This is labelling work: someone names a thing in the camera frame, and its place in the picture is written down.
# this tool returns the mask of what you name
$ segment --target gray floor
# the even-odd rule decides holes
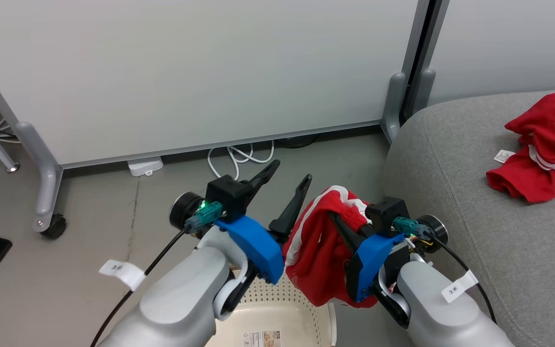
[[[68,229],[60,239],[50,241],[29,227],[39,184],[37,169],[20,145],[6,148],[21,169],[6,173],[0,163],[0,237],[13,242],[0,264],[0,347],[88,346],[126,292],[123,283],[98,274],[98,269],[108,259],[148,266],[176,232],[168,223],[173,200],[185,191],[202,195],[214,176],[207,161],[198,156],[171,158],[150,177],[135,178],[121,165],[68,173],[57,206],[68,219]],[[378,200],[379,171],[387,151],[381,134],[276,149],[275,158],[282,165],[256,196],[249,215],[266,226],[307,173],[314,177],[308,200],[330,185],[348,187],[364,200]],[[259,151],[258,158],[267,154]],[[214,165],[222,173],[233,172],[228,157],[216,158]],[[242,178],[250,178],[260,168],[243,164]],[[139,291],[185,258],[195,244],[191,237],[183,237]],[[134,295],[121,311],[138,299]],[[410,346],[406,333],[380,305],[337,307],[337,319],[340,347]]]

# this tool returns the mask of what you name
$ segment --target white label tag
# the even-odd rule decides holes
[[[496,156],[494,157],[494,160],[504,164],[504,162],[506,162],[513,154],[515,154],[515,152],[505,151],[504,149],[501,149],[500,152],[498,152],[498,154],[496,154]]]
[[[463,294],[468,288],[474,286],[478,283],[478,279],[474,277],[472,271],[468,270],[462,277],[457,281],[451,283],[450,286],[442,290],[442,296],[445,297],[447,303],[453,303],[461,294]]]
[[[145,280],[145,271],[141,270],[138,266],[129,263],[109,260],[100,269],[100,274],[106,276],[114,276],[120,279],[123,283],[132,289],[132,292],[138,288]]]
[[[279,331],[243,334],[243,347],[282,347]]]

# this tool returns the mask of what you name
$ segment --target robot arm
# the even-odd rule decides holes
[[[227,319],[254,278],[277,283],[284,272],[281,246],[288,240],[311,182],[299,184],[284,212],[265,230],[245,209],[277,170],[275,160],[249,182],[223,176],[205,199],[185,193],[171,223],[201,238],[196,250],[152,285],[115,325],[101,347],[202,347]],[[234,277],[230,266],[240,268]]]
[[[284,272],[281,246],[303,204],[311,176],[301,182],[269,230],[245,216],[263,184],[275,173],[272,162],[249,182],[223,176],[207,185],[205,198],[185,193],[174,203],[171,224],[200,240],[196,250],[152,285],[141,301],[115,325],[102,347],[203,347],[255,277],[276,283]],[[371,226],[353,231],[332,215],[353,257],[346,266],[346,291],[354,301],[374,295],[395,321],[408,329],[417,347],[513,347],[504,332],[467,294],[451,304],[440,295],[451,284],[425,262],[440,247],[410,241],[421,228],[436,240],[447,232],[432,216],[410,220],[402,200],[385,198],[366,209]],[[230,266],[241,268],[237,277]]]

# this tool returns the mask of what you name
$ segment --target white partition panel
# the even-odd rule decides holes
[[[417,0],[0,0],[0,94],[63,166],[378,122]]]
[[[428,105],[555,89],[555,0],[451,0]]]

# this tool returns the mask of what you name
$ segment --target gray couch cushion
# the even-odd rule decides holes
[[[400,130],[383,173],[388,196],[410,215],[433,214],[449,246],[490,296],[499,325],[517,347],[555,347],[555,199],[528,205],[491,189],[493,158],[520,148],[505,123],[549,92],[503,94],[425,108]],[[456,279],[463,270],[443,251],[436,267]],[[482,299],[471,288],[469,294]]]

